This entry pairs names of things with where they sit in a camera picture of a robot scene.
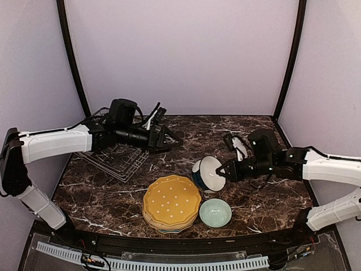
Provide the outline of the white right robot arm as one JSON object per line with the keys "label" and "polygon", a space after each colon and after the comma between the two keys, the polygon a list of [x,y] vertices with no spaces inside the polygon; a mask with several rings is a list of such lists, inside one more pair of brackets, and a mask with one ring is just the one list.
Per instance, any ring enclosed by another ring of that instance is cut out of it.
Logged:
{"label": "white right robot arm", "polygon": [[231,182],[246,178],[271,176],[295,181],[308,181],[331,195],[316,207],[299,212],[288,232],[293,245],[301,244],[310,232],[360,216],[360,158],[325,154],[314,147],[291,147],[275,151],[260,151],[242,161],[228,160],[216,173]]}

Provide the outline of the navy and white bowl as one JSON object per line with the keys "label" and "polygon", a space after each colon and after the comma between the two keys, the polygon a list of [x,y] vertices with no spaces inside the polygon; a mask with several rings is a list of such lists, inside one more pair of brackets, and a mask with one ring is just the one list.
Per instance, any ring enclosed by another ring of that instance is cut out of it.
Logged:
{"label": "navy and white bowl", "polygon": [[224,188],[226,179],[216,173],[216,169],[221,165],[213,156],[206,156],[193,165],[192,179],[198,189],[206,193],[216,193]]}

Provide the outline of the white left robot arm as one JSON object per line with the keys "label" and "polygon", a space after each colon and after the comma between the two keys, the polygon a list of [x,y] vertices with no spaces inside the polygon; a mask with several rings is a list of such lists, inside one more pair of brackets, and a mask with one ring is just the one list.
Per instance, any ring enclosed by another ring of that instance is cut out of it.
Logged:
{"label": "white left robot arm", "polygon": [[74,153],[97,152],[116,145],[126,145],[147,152],[167,152],[181,146],[182,139],[167,126],[149,129],[108,127],[100,122],[79,124],[39,132],[19,132],[11,128],[1,149],[1,196],[20,200],[36,216],[57,230],[67,246],[75,246],[79,232],[71,220],[30,177],[32,164],[46,165],[48,160],[65,158]]}

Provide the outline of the blue polka dot plate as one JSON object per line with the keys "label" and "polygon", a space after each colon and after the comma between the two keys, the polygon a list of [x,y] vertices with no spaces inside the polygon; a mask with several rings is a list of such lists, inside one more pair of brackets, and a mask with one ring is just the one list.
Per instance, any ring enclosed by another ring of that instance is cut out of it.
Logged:
{"label": "blue polka dot plate", "polygon": [[183,229],[157,229],[163,234],[177,234],[180,233]]}

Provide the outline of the cream ceramic plate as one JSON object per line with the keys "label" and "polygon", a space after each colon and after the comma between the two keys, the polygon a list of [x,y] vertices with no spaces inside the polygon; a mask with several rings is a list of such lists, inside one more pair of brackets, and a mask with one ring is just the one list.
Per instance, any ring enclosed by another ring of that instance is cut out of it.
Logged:
{"label": "cream ceramic plate", "polygon": [[199,207],[191,209],[179,208],[179,206],[160,205],[159,208],[149,210],[144,205],[142,214],[147,224],[158,231],[182,231],[189,228],[199,213]]}

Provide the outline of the pale green striped bowl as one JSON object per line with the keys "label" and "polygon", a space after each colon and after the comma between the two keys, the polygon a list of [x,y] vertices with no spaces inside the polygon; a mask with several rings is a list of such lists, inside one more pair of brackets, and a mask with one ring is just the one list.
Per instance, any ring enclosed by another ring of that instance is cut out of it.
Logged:
{"label": "pale green striped bowl", "polygon": [[222,199],[209,199],[200,206],[199,216],[205,225],[211,228],[221,228],[230,222],[232,209]]}

